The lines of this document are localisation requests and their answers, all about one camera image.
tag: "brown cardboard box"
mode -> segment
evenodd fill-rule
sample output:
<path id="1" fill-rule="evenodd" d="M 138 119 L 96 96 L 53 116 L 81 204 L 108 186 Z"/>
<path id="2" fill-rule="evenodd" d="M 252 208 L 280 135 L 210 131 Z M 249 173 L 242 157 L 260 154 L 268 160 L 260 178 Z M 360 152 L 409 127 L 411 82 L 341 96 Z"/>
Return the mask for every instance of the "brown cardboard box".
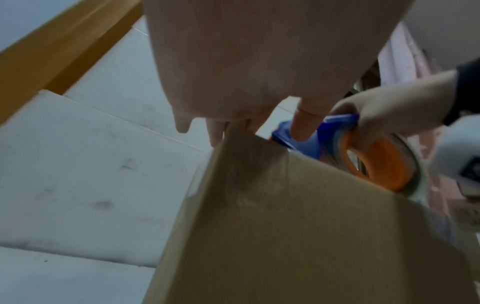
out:
<path id="1" fill-rule="evenodd" d="M 478 303 L 407 199 L 233 131 L 199 168 L 143 304 Z"/>

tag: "wooden trim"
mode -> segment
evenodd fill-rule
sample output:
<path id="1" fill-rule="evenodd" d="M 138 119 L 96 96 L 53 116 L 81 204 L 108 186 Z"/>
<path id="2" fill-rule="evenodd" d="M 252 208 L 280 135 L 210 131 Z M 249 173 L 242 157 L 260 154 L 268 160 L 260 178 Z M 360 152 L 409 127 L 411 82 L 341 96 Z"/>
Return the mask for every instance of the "wooden trim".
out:
<path id="1" fill-rule="evenodd" d="M 142 0 L 83 0 L 1 52 L 0 124 L 39 90 L 63 94 L 142 14 Z"/>

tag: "orange tape core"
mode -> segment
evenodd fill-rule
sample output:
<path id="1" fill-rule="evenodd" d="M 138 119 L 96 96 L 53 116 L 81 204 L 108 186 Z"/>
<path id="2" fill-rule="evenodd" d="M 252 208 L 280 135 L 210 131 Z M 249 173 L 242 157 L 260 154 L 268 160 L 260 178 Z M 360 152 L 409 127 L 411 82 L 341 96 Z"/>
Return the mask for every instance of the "orange tape core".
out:
<path id="1" fill-rule="evenodd" d="M 387 139 L 373 143 L 365 151 L 351 148 L 352 131 L 347 132 L 341 143 L 341 156 L 349 171 L 364 180 L 368 180 L 390 191 L 401 191 L 410 181 L 407 164 L 400 152 Z M 353 151 L 363 162 L 368 176 L 357 170 L 350 161 L 347 150 Z"/>

